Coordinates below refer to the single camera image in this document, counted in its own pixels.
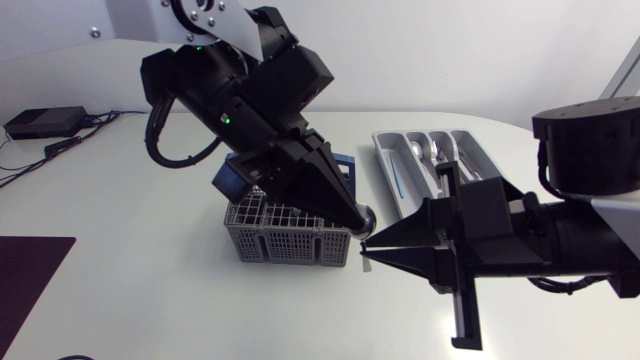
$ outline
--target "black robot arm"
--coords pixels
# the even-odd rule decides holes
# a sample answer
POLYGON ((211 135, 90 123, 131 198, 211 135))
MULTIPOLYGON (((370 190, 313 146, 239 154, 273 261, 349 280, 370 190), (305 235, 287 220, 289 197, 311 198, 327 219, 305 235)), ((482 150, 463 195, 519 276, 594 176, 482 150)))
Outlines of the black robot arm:
POLYGON ((275 8, 248 13, 258 25, 263 62, 223 41, 143 60, 145 94, 153 106, 145 140, 149 155, 162 166, 185 167, 222 141, 238 156, 226 161, 213 183, 231 201, 259 185, 271 200, 334 221, 354 235, 370 233, 372 222, 356 206, 330 143, 308 129, 300 114, 333 76, 316 53, 298 45, 275 8), (164 158, 157 146, 175 99, 218 136, 200 154, 179 161, 164 158))

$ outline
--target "black router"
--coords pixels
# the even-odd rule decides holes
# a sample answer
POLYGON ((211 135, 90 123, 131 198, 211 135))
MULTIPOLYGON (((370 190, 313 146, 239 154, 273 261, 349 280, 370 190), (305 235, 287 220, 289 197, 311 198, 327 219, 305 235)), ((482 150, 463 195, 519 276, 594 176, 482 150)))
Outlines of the black router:
POLYGON ((11 119, 4 129, 15 140, 70 137, 82 128, 86 116, 82 106, 30 109, 11 119))

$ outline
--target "black cable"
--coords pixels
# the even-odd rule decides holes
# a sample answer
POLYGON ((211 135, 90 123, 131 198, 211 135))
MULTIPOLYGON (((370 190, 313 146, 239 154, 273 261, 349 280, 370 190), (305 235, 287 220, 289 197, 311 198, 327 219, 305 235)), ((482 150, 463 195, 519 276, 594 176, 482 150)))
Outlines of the black cable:
POLYGON ((585 276, 578 281, 560 282, 547 278, 528 278, 529 282, 544 291, 571 295, 574 291, 582 290, 587 286, 608 279, 608 276, 585 276))
MULTIPOLYGON (((561 194, 558 190, 554 189, 553 186, 551 186, 549 179, 547 179, 548 166, 549 162, 547 159, 547 147, 545 142, 541 140, 540 144, 538 145, 538 181, 540 181, 540 185, 542 185, 542 187, 551 195, 562 200, 571 201, 571 198, 561 194)), ((529 282, 544 291, 571 295, 574 291, 584 289, 587 286, 605 279, 607 279, 606 276, 585 276, 578 281, 565 283, 540 277, 529 278, 529 282)))
POLYGON ((38 160, 32 164, 29 165, 24 165, 24 166, 20 166, 17 168, 5 168, 5 167, 0 167, 0 169, 2 170, 7 170, 7 171, 19 171, 18 173, 15 174, 11 174, 9 176, 5 176, 3 178, 0 178, 0 181, 4 181, 3 183, 0 183, 0 189, 4 188, 5 186, 9 185, 10 183, 12 183, 13 181, 17 180, 18 178, 20 178, 21 176, 30 173, 34 170, 39 169, 40 167, 42 167, 44 164, 46 164, 47 162, 51 161, 52 159, 54 159, 56 156, 62 154, 65 151, 68 151, 69 149, 75 147, 78 144, 81 144, 83 141, 85 141, 86 139, 92 137, 93 135, 95 135, 98 131, 100 131, 100 129, 102 129, 104 126, 112 123, 114 120, 116 120, 118 117, 120 117, 120 115, 122 114, 132 114, 132 113, 142 113, 140 111, 110 111, 104 114, 99 114, 99 115, 89 115, 87 117, 85 117, 85 119, 90 119, 90 121, 93 121, 95 119, 99 119, 101 117, 107 116, 107 118, 104 121, 101 121, 99 123, 97 123, 95 125, 95 128, 87 133, 86 135, 80 137, 78 139, 77 142, 72 143, 71 145, 67 146, 67 147, 63 147, 60 149, 57 149, 57 151, 55 153, 53 153, 50 156, 46 156, 44 159, 38 160))
POLYGON ((547 179, 547 167, 549 166, 547 159, 547 146, 544 141, 540 141, 540 145, 538 146, 538 181, 540 181, 540 185, 547 190, 551 195, 557 197, 562 200, 569 200, 570 198, 562 195, 558 190, 554 189, 549 183, 547 179))
POLYGON ((158 149, 158 141, 160 141, 160 133, 162 133, 162 128, 167 122, 167 116, 169 116, 169 112, 173 106, 173 101, 174 97, 165 95, 153 107, 151 114, 149 114, 144 142, 147 147, 147 152, 153 161, 170 169, 180 169, 195 165, 204 160, 204 158, 211 155, 218 145, 220 145, 222 139, 220 139, 220 137, 216 137, 209 146, 204 148, 204 150, 199 152, 197 155, 190 155, 188 158, 183 160, 171 160, 164 157, 160 153, 160 149, 158 149))

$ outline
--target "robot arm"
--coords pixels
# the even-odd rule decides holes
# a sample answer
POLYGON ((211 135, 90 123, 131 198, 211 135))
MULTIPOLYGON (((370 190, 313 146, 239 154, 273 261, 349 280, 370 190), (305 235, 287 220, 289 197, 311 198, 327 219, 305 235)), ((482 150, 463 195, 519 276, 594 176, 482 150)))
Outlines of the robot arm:
POLYGON ((314 52, 298 46, 275 8, 246 10, 236 0, 88 3, 70 0, 65 8, 72 11, 36 0, 0 5, 0 30, 26 31, 3 39, 0 61, 115 38, 187 44, 142 64, 153 107, 145 136, 151 158, 185 167, 224 142, 238 156, 226 161, 213 183, 230 200, 259 185, 270 200, 343 225, 354 236, 373 231, 373 212, 356 204, 331 145, 300 114, 333 76, 314 52), (175 100, 217 135, 199 154, 177 161, 158 149, 175 100))
POLYGON ((225 41, 143 60, 145 94, 153 106, 145 139, 149 155, 162 166, 181 168, 223 141, 238 156, 226 161, 213 184, 231 201, 259 185, 272 200, 341 224, 355 236, 370 234, 373 213, 356 204, 331 145, 307 129, 300 114, 333 76, 314 52, 298 45, 275 8, 247 14, 257 25, 262 62, 225 41), (157 146, 176 99, 218 136, 200 154, 179 161, 164 158, 157 146))
POLYGON ((523 194, 501 177, 460 184, 457 163, 440 164, 446 197, 424 199, 415 214, 364 241, 362 255, 453 294, 457 348, 482 349, 477 277, 528 277, 543 290, 568 294, 608 280, 618 297, 635 298, 638 128, 640 97, 540 113, 533 119, 540 182, 564 201, 540 204, 534 193, 523 194), (575 283, 543 278, 557 275, 585 277, 575 283))

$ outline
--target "blue object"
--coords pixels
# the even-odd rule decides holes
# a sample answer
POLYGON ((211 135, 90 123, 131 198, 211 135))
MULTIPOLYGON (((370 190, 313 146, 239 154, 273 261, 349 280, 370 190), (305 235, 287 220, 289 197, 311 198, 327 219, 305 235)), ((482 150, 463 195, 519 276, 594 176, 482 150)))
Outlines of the blue object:
MULTIPOLYGON (((232 159, 238 156, 236 153, 228 153, 225 160, 232 159)), ((343 154, 333 154, 334 159, 338 165, 343 165, 349 168, 349 189, 356 196, 356 163, 353 156, 343 154)), ((211 182, 229 201, 236 203, 242 200, 242 197, 251 189, 252 184, 244 180, 238 173, 236 173, 225 161, 220 167, 218 173, 211 182)))

